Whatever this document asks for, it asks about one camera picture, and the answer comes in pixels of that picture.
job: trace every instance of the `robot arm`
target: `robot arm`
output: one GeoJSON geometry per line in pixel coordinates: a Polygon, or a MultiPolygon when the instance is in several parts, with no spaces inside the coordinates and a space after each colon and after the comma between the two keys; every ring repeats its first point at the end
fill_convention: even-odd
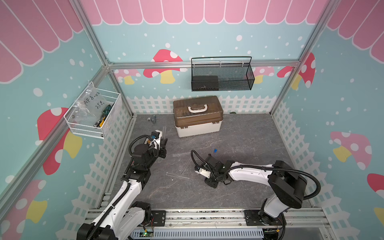
{"type": "Polygon", "coordinates": [[[159,130],[153,131],[151,136],[142,135],[132,141],[128,147],[131,161],[121,178],[123,184],[119,192],[92,224],[84,223],[79,228],[77,240],[127,239],[138,225],[146,226],[151,222],[151,205],[132,203],[148,182],[152,164],[158,157],[166,157],[166,144],[167,139],[162,139],[159,130]],[[132,153],[133,144],[142,138],[145,138],[145,142],[138,144],[132,153]]]}

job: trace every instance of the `white fence illustration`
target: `white fence illustration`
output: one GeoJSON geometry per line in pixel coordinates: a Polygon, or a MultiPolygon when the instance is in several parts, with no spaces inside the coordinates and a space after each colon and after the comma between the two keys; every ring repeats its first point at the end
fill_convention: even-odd
{"type": "MultiPolygon", "coordinates": [[[[286,103],[279,105],[274,114],[275,121],[296,169],[314,175],[321,183],[321,192],[313,198],[314,205],[323,208],[334,233],[340,240],[351,238],[358,240],[357,235],[360,230],[349,224],[350,213],[342,211],[340,208],[341,198],[332,194],[333,185],[325,181],[326,173],[319,170],[320,162],[314,161],[315,153],[309,151],[309,143],[304,142],[304,135],[300,135],[300,128],[296,127],[296,120],[293,120],[292,114],[289,114],[289,108],[285,106],[286,103]]],[[[307,191],[313,192],[315,188],[314,183],[311,180],[308,181],[307,191]]]]}
{"type": "Polygon", "coordinates": [[[104,194],[101,192],[103,185],[106,184],[108,173],[113,166],[113,160],[128,123],[128,111],[122,107],[103,144],[98,146],[99,153],[94,154],[95,162],[89,165],[90,173],[84,175],[84,185],[78,187],[80,194],[77,199],[72,200],[72,212],[64,216],[66,220],[64,228],[56,232],[59,240],[76,239],[77,230],[84,223],[89,209],[95,208],[97,199],[104,194]]]}
{"type": "MultiPolygon", "coordinates": [[[[185,97],[183,96],[180,98],[177,98],[176,96],[173,96],[172,98],[169,98],[168,96],[165,98],[161,98],[160,96],[153,98],[151,96],[149,98],[142,97],[141,99],[138,97],[134,97],[134,99],[127,97],[127,101],[132,111],[138,114],[173,113],[173,101],[184,98],[185,97]]],[[[218,99],[223,107],[224,113],[268,113],[271,111],[272,106],[276,101],[276,96],[273,98],[270,98],[269,96],[266,96],[265,98],[261,98],[261,96],[258,96],[257,98],[254,98],[253,96],[250,96],[249,98],[246,98],[245,96],[242,98],[239,98],[238,96],[235,96],[234,98],[230,98],[230,96],[223,98],[220,96],[218,99]]]]}

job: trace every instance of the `red mushroom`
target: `red mushroom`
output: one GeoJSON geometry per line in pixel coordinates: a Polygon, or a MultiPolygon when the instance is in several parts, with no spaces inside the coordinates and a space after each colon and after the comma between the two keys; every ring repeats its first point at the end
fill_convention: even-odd
{"type": "Polygon", "coordinates": [[[34,199],[45,184],[45,180],[33,180],[28,184],[19,200],[5,217],[5,220],[1,222],[3,240],[19,240],[23,234],[27,219],[30,219],[33,223],[40,221],[47,209],[48,202],[37,202],[34,199]]]}
{"type": "MultiPolygon", "coordinates": [[[[151,62],[182,62],[183,60],[176,53],[167,49],[160,49],[153,57],[151,62]]],[[[153,78],[157,75],[161,75],[160,82],[163,84],[171,84],[175,82],[175,78],[172,75],[172,70],[186,72],[186,68],[161,68],[161,69],[145,69],[144,76],[147,78],[153,78]]]]}
{"type": "Polygon", "coordinates": [[[118,81],[122,83],[122,80],[124,79],[124,83],[126,85],[132,85],[135,83],[135,81],[132,79],[131,76],[136,76],[136,77],[141,76],[137,69],[119,69],[119,70],[116,69],[114,73],[118,81]]]}
{"type": "Polygon", "coordinates": [[[253,69],[253,75],[255,76],[254,84],[263,82],[263,76],[273,76],[275,70],[273,67],[255,67],[253,69]]]}
{"type": "Polygon", "coordinates": [[[346,162],[351,155],[355,158],[358,167],[364,170],[372,159],[372,148],[368,138],[364,135],[348,132],[331,132],[331,144],[341,145],[333,150],[341,162],[346,162]]]}
{"type": "MultiPolygon", "coordinates": [[[[37,130],[39,132],[39,141],[36,141],[36,145],[39,145],[50,133],[56,123],[65,114],[68,108],[53,108],[45,111],[37,119],[37,130]]],[[[63,156],[63,149],[66,150],[71,158],[75,158],[79,152],[83,139],[75,136],[68,129],[61,140],[57,143],[51,154],[47,157],[43,163],[43,169],[46,175],[54,174],[60,166],[63,156]]]]}
{"type": "MultiPolygon", "coordinates": [[[[283,68],[282,70],[280,70],[277,73],[277,76],[279,78],[287,77],[291,71],[292,71],[292,67],[287,66],[287,67],[283,68]]],[[[315,71],[316,71],[315,57],[314,57],[313,53],[310,53],[310,55],[308,56],[304,65],[302,66],[301,70],[299,71],[299,73],[297,74],[295,79],[293,80],[291,88],[294,90],[298,90],[299,89],[299,83],[300,83],[301,79],[304,80],[305,86],[307,88],[309,88],[312,85],[315,71]]]]}
{"type": "Polygon", "coordinates": [[[384,198],[384,176],[380,174],[368,174],[368,185],[375,191],[380,197],[384,198]]]}

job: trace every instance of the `white polka dot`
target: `white polka dot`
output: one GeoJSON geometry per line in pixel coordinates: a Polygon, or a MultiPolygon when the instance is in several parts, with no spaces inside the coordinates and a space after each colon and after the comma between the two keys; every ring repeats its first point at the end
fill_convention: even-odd
{"type": "Polygon", "coordinates": [[[63,158],[63,150],[60,149],[59,151],[56,152],[55,154],[55,161],[58,163],[61,163],[61,159],[63,158]]]}
{"type": "Polygon", "coordinates": [[[372,154],[372,147],[371,146],[366,146],[365,147],[365,152],[368,154],[372,154]]]}
{"type": "Polygon", "coordinates": [[[34,88],[33,94],[37,97],[41,97],[43,95],[43,91],[40,88],[34,88]]]}
{"type": "Polygon", "coordinates": [[[21,221],[21,222],[19,223],[19,225],[17,225],[17,227],[16,227],[16,232],[17,232],[17,233],[23,233],[23,231],[24,231],[24,226],[25,226],[25,220],[21,221]]]}
{"type": "Polygon", "coordinates": [[[19,210],[23,209],[27,203],[28,203],[27,199],[25,199],[25,198],[20,199],[19,201],[17,201],[15,208],[19,209],[19,210]]]}
{"type": "Polygon", "coordinates": [[[341,141],[340,141],[340,139],[336,138],[336,139],[334,139],[333,141],[334,141],[335,143],[337,143],[338,145],[341,145],[341,141]]]}
{"type": "Polygon", "coordinates": [[[7,177],[5,178],[5,182],[6,182],[6,183],[10,183],[10,182],[14,179],[14,177],[15,177],[15,176],[13,176],[13,175],[9,175],[9,176],[7,176],[7,177]]]}
{"type": "Polygon", "coordinates": [[[358,162],[358,167],[359,167],[361,170],[365,170],[365,164],[362,163],[362,162],[358,162]]]}
{"type": "Polygon", "coordinates": [[[172,51],[169,53],[169,55],[172,58],[177,58],[178,57],[178,55],[176,53],[172,52],[172,51]]]}
{"type": "Polygon", "coordinates": [[[352,150],[352,151],[357,151],[357,150],[359,150],[359,145],[357,145],[356,143],[352,143],[352,144],[351,144],[351,150],[352,150]]]}
{"type": "Polygon", "coordinates": [[[301,72],[302,73],[305,73],[305,71],[307,71],[307,65],[303,65],[303,67],[301,68],[301,72]]]}
{"type": "Polygon", "coordinates": [[[1,226],[1,234],[4,234],[8,228],[11,226],[11,223],[8,220],[4,220],[0,224],[1,226]]]}
{"type": "Polygon", "coordinates": [[[37,187],[38,187],[40,190],[42,190],[42,189],[45,187],[46,184],[47,184],[47,181],[46,181],[46,180],[41,180],[41,181],[39,182],[39,184],[37,184],[37,187]]]}

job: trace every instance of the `gray floor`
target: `gray floor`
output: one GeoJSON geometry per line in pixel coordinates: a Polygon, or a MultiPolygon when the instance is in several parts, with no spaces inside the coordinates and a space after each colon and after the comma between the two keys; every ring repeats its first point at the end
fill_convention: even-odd
{"type": "MultiPolygon", "coordinates": [[[[156,115],[155,124],[147,121],[150,116],[138,115],[129,142],[140,135],[166,127],[167,157],[158,158],[153,164],[152,175],[136,198],[137,201],[150,203],[154,209],[261,207],[262,201],[273,193],[270,187],[247,181],[235,181],[227,186],[220,183],[216,189],[211,188],[205,184],[204,176],[194,172],[190,155],[173,157],[173,154],[194,149],[204,159],[211,153],[222,162],[234,160],[264,165],[283,160],[292,166],[269,114],[225,114],[219,132],[183,138],[177,136],[173,115],[156,115]],[[167,173],[189,179],[169,176],[167,173]]],[[[126,151],[118,179],[124,173],[129,160],[130,156],[126,151]]],[[[120,187],[121,182],[117,181],[112,196],[115,196],[120,187]]],[[[303,207],[308,206],[309,202],[303,204],[303,207]]]]}

